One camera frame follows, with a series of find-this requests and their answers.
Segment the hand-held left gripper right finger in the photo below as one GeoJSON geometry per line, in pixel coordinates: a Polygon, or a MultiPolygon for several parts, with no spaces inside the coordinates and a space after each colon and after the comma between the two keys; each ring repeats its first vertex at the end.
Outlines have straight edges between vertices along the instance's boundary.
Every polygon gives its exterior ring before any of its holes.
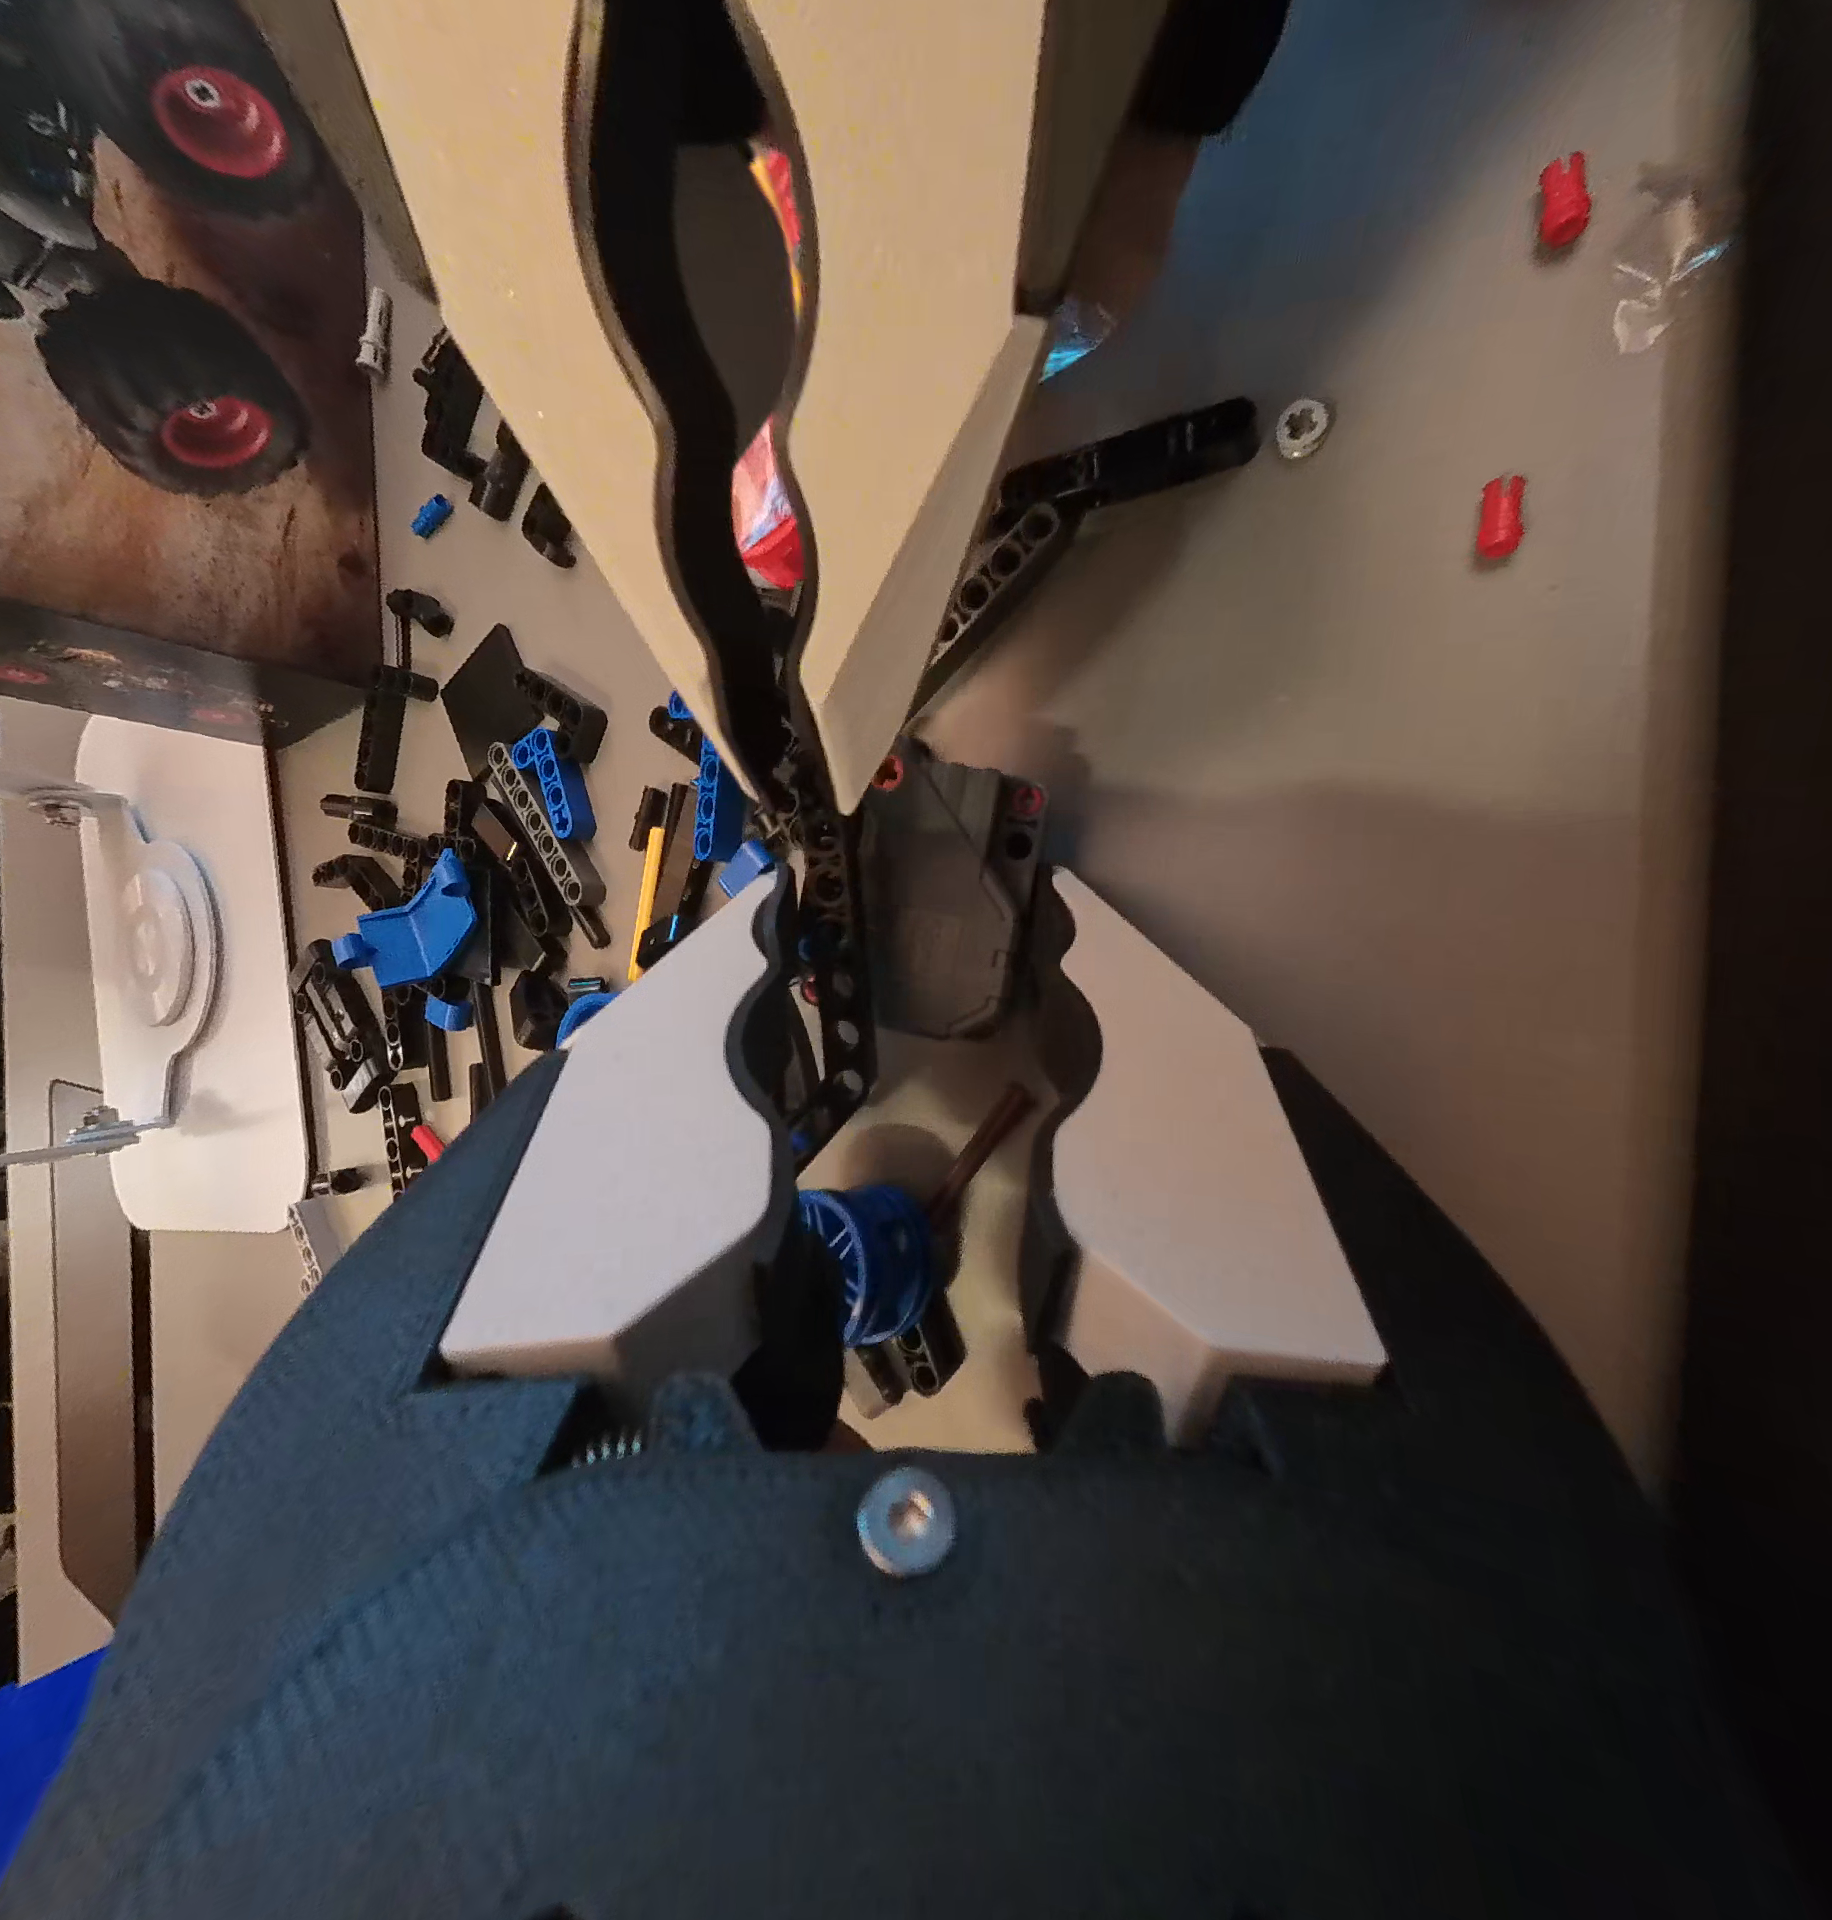
{"type": "Polygon", "coordinates": [[[1368,1386],[1385,1349],[1253,1031],[1071,869],[1030,925],[1046,1115],[1028,1152],[1020,1329],[1046,1444],[1085,1383],[1136,1375],[1199,1444],[1232,1381],[1368,1386]]]}

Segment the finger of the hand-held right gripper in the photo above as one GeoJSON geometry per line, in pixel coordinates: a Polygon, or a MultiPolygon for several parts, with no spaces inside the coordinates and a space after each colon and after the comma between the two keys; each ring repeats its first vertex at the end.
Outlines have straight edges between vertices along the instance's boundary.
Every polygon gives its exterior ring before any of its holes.
{"type": "Polygon", "coordinates": [[[687,605],[680,428],[596,255],[591,132],[604,4],[347,2],[338,13],[444,322],[619,611],[743,793],[717,644],[687,605]]]}
{"type": "Polygon", "coordinates": [[[1104,164],[1132,2],[756,2],[801,222],[773,447],[805,551],[795,713],[836,811],[903,731],[1104,164]]]}

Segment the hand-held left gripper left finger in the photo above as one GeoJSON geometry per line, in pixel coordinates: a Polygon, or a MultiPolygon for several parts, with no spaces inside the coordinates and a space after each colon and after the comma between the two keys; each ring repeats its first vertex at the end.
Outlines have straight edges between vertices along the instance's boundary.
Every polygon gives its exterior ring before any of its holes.
{"type": "Polygon", "coordinates": [[[444,1362],[461,1375],[730,1377],[793,1193],[795,888],[753,877],[589,1018],[513,1172],[444,1362]]]}

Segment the grey toy motor assembly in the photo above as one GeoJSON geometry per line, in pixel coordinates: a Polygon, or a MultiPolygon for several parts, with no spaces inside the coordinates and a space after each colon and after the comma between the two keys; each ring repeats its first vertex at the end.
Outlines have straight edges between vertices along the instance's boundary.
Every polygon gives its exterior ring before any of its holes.
{"type": "Polygon", "coordinates": [[[877,1033],[978,1042],[1004,1022],[1041,864],[1046,791],[899,733],[855,813],[788,830],[806,1016],[786,1128],[806,1165],[855,1117],[877,1033]]]}

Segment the grey desk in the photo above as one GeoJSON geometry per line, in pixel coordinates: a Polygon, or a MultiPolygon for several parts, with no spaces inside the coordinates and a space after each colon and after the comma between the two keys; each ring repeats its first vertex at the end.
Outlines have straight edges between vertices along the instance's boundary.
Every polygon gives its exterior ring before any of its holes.
{"type": "Polygon", "coordinates": [[[1729,272],[1608,337],[1642,162],[1736,175],[1749,4],[1294,4],[1151,304],[1028,449],[1232,389],[1312,471],[1084,536],[944,705],[1072,865],[1502,1269],[1658,1494],[1673,1448],[1729,272]],[[1591,224],[1536,246],[1580,149],[1591,224]],[[1526,534],[1474,564],[1485,480],[1526,534]]]}

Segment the brown toy axle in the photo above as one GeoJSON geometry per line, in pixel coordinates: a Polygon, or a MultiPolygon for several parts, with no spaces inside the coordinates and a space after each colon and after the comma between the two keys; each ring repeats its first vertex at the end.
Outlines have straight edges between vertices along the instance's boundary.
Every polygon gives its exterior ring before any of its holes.
{"type": "Polygon", "coordinates": [[[1009,1083],[1002,1091],[994,1105],[978,1124],[976,1135],[955,1154],[953,1163],[944,1174],[931,1200],[927,1200],[929,1219],[944,1221],[959,1210],[961,1198],[966,1187],[976,1184],[979,1169],[991,1161],[1024,1117],[1035,1109],[1035,1094],[1024,1083],[1009,1083]]]}

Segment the blue toy wheel rim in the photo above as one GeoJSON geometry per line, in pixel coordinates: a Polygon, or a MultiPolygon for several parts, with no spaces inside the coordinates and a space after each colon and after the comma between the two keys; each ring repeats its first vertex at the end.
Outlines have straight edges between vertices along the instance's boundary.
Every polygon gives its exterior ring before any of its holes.
{"type": "Polygon", "coordinates": [[[801,1189],[793,1211],[834,1260],[844,1349],[914,1331],[937,1291],[935,1234],[914,1195],[892,1184],[801,1189]]]}

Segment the blue toy panel piece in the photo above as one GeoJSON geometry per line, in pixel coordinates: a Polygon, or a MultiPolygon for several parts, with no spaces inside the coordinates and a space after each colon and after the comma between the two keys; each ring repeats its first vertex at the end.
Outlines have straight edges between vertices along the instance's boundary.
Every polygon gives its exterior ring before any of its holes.
{"type": "Polygon", "coordinates": [[[368,971],[377,992],[420,988],[449,971],[477,929],[472,877],[444,847],[407,903],[360,914],[355,929],[328,942],[341,971],[368,971]]]}

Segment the pile of toy brick pieces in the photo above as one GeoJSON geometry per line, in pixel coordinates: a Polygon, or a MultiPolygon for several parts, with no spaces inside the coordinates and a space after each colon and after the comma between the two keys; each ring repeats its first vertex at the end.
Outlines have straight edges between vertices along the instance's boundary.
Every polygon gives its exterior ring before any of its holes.
{"type": "MultiPolygon", "coordinates": [[[[998,486],[972,564],[942,614],[911,709],[927,709],[970,666],[976,653],[1032,594],[1089,516],[1234,471],[1257,449],[1253,400],[1231,397],[1013,469],[998,486]]],[[[485,648],[488,663],[503,666],[518,713],[540,724],[514,737],[475,739],[459,731],[474,778],[447,787],[444,832],[403,834],[386,825],[377,798],[330,797],[327,811],[347,823],[351,845],[388,852],[403,865],[433,860],[444,847],[459,852],[464,864],[498,860],[533,938],[548,940],[567,914],[602,945],[594,882],[578,869],[587,830],[567,815],[567,804],[585,798],[572,739],[583,722],[598,724],[600,717],[524,668],[507,629],[492,629],[485,648]]]]}

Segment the black toy set box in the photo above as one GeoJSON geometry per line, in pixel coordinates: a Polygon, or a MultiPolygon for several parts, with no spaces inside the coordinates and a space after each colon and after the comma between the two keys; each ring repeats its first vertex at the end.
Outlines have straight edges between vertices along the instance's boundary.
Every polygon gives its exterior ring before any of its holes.
{"type": "Polygon", "coordinates": [[[0,700],[278,748],[382,616],[362,220],[260,26],[0,2],[0,700]]]}

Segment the white book stand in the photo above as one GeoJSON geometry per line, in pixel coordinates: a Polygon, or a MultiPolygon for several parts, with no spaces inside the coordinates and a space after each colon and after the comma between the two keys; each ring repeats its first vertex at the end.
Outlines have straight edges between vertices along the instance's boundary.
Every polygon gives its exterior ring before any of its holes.
{"type": "Polygon", "coordinates": [[[0,1169],[111,1156],[135,1232],[284,1232],[310,1137],[269,756],[113,717],[74,756],[0,756],[0,802],[77,834],[102,1100],[0,1169]]]}

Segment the clear plastic wrapper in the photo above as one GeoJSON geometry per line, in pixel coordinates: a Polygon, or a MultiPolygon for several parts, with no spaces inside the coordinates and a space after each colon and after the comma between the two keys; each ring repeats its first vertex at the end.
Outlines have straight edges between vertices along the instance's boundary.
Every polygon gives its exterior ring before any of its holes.
{"type": "Polygon", "coordinates": [[[1679,162],[1642,162],[1610,248],[1608,337],[1621,358],[1655,348],[1705,292],[1744,233],[1744,181],[1679,162]]]}

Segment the dark perforated floor mat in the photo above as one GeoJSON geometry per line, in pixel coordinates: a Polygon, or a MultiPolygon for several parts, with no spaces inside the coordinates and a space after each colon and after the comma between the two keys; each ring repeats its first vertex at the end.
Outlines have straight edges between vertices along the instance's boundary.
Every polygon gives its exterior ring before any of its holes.
{"type": "Polygon", "coordinates": [[[1671,1505],[1749,1771],[1832,1917],[1832,2],[1749,11],[1671,1505]]]}

